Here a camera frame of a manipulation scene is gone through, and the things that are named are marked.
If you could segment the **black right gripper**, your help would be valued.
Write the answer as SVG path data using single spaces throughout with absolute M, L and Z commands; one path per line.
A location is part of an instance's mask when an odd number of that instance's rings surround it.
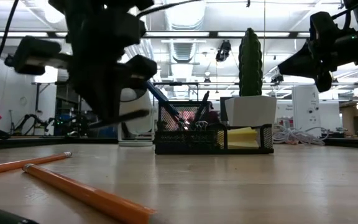
M 345 23 L 342 29 L 334 20 L 340 14 L 330 16 L 327 12 L 317 12 L 310 17 L 310 38 L 294 55 L 278 65 L 282 75 L 314 78 L 317 90 L 322 93 L 332 87 L 331 72 L 340 65 L 358 64 L 354 49 L 353 35 L 356 30 L 350 27 L 351 12 L 343 12 Z M 316 65 L 317 74 L 313 71 Z

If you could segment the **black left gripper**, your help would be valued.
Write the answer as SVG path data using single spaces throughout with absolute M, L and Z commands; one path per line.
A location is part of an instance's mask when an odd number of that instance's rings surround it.
M 71 53 L 55 41 L 26 35 L 5 65 L 21 75 L 41 76 L 47 67 L 65 70 L 67 81 L 103 121 L 119 117 L 124 83 L 146 82 L 157 73 L 157 63 L 143 55 L 126 62 L 126 48 L 139 44 L 146 33 L 144 22 L 127 11 L 65 11 Z M 118 82 L 107 81 L 110 78 Z M 94 80 L 106 81 L 102 91 Z

